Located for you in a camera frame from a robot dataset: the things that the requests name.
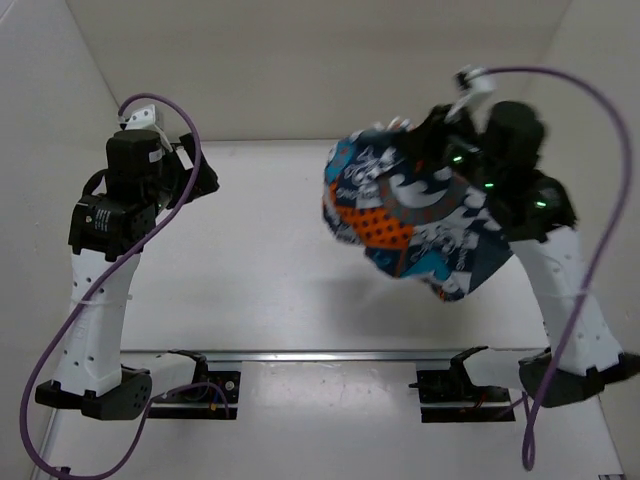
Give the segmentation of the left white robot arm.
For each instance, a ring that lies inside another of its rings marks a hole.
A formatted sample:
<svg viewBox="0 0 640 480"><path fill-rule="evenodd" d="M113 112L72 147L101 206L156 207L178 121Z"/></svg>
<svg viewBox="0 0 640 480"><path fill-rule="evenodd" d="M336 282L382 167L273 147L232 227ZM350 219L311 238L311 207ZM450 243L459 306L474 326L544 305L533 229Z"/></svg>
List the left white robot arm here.
<svg viewBox="0 0 640 480"><path fill-rule="evenodd" d="M219 188L199 145L191 133L163 145L151 130L122 130L108 139L107 166L87 181L72 212L74 318L52 379L35 390L38 404L97 420L134 420L162 386L188 400L208 392L201 354L172 350L149 368L124 366L120 358L140 241L162 212Z"/></svg>

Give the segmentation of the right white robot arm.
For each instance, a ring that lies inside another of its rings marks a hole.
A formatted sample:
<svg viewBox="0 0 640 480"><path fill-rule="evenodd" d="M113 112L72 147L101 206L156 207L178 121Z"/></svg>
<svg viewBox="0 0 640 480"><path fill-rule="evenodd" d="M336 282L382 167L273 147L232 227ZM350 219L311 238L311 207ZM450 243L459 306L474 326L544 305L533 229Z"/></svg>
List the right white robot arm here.
<svg viewBox="0 0 640 480"><path fill-rule="evenodd" d="M450 167L481 189L539 306L549 346L520 357L474 347L450 363L449 387L470 400L488 387L521 388L545 408L587 400L639 373L639 356L611 333L589 288L577 216L560 181L537 166L545 126L528 104L495 104L478 131L465 107L437 105L400 142L427 170Z"/></svg>

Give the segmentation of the colourful patterned shorts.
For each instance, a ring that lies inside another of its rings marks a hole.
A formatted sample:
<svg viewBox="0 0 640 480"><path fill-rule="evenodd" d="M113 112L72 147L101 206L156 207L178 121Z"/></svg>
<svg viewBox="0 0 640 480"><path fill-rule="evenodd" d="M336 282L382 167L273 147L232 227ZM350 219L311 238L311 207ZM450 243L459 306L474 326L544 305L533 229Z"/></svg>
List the colourful patterned shorts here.
<svg viewBox="0 0 640 480"><path fill-rule="evenodd" d="M428 172L393 146L411 131L395 118L334 144L323 174L323 219L385 275L426 284L444 302L463 299L513 255L486 195L450 167Z"/></svg>

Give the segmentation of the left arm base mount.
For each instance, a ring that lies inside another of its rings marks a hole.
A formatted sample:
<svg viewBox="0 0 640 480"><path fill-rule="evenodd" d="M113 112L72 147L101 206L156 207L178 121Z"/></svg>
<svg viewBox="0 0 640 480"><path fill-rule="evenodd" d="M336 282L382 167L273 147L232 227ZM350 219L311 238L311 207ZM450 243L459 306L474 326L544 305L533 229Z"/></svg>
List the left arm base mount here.
<svg viewBox="0 0 640 480"><path fill-rule="evenodd" d="M170 350L143 366L152 380L150 419L235 420L239 366L211 366L202 353Z"/></svg>

